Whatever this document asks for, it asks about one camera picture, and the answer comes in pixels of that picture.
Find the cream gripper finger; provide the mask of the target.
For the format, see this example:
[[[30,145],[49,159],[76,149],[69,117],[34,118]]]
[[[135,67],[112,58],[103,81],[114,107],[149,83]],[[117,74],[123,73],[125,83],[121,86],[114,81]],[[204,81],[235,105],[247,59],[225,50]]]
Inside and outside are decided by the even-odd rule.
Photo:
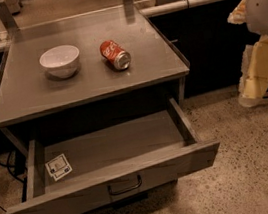
[[[240,1],[236,8],[232,10],[227,19],[230,24],[239,25],[246,22],[246,1],[247,0]]]
[[[242,75],[238,102],[243,107],[257,106],[268,90],[268,35],[261,36],[242,54]]]

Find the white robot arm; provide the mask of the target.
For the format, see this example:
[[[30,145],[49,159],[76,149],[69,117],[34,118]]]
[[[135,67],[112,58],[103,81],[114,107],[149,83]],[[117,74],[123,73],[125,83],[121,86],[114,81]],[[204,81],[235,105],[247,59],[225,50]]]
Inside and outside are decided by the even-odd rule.
[[[246,23],[248,31],[260,36],[244,49],[238,86],[238,102],[243,107],[257,106],[268,90],[268,0],[242,0],[227,20]]]

